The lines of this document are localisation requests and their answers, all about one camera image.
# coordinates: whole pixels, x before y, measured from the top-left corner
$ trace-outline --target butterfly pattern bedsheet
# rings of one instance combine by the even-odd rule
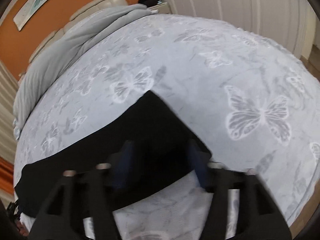
[[[119,117],[148,90],[201,138],[216,161],[255,168],[289,225],[319,178],[320,84],[282,46],[215,20],[152,15],[86,52],[44,94],[22,130],[14,183]],[[234,234],[232,191],[227,237]],[[211,195],[194,173],[115,212],[124,239],[198,239]]]

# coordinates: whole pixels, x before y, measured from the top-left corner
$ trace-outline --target folded blanket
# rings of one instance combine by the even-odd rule
[[[42,52],[32,62],[14,101],[15,137],[19,138],[41,96],[86,51],[121,27],[150,14],[142,4],[107,8]]]
[[[24,166],[15,187],[19,209],[36,217],[41,204],[65,170],[78,173],[92,170],[98,163],[121,150],[126,140],[145,153],[143,177],[129,192],[117,195],[112,210],[123,208],[169,186],[191,171],[186,159],[188,141],[204,143],[154,93],[148,91],[119,118],[70,145],[57,154]]]

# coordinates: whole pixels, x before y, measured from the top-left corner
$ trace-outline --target painting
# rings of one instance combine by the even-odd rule
[[[13,18],[19,31],[47,0],[28,0]]]

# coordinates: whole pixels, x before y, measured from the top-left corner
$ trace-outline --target black garment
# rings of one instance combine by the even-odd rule
[[[98,163],[106,162],[110,154],[119,152],[126,140],[132,140],[145,153],[144,175],[132,190],[117,196],[111,208],[128,206],[191,171],[184,158],[189,139],[194,139],[202,152],[209,152],[169,107],[148,91],[109,125],[51,157],[26,165],[15,187],[20,209],[26,215],[36,217],[65,170],[87,172]]]

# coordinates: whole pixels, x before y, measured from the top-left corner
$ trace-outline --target white door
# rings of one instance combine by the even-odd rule
[[[230,22],[271,38],[300,57],[305,0],[165,0],[173,13]]]

